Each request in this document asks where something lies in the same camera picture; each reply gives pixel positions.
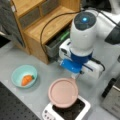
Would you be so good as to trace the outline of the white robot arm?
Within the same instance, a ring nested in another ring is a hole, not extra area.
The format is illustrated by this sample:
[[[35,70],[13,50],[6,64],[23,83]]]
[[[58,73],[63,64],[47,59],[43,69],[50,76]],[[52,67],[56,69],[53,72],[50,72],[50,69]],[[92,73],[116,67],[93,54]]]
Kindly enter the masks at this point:
[[[92,57],[98,37],[112,45],[120,44],[120,13],[85,10],[74,17],[70,37],[59,47],[60,65],[72,73],[72,78],[83,72],[98,79],[105,70]]]

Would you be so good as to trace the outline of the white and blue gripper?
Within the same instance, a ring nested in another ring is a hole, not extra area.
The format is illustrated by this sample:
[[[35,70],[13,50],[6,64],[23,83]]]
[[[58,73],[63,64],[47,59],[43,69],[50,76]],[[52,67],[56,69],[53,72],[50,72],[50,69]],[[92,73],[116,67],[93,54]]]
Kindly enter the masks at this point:
[[[104,66],[92,57],[93,50],[93,43],[67,38],[59,46],[60,65],[74,74],[86,72],[94,78],[99,78]]]

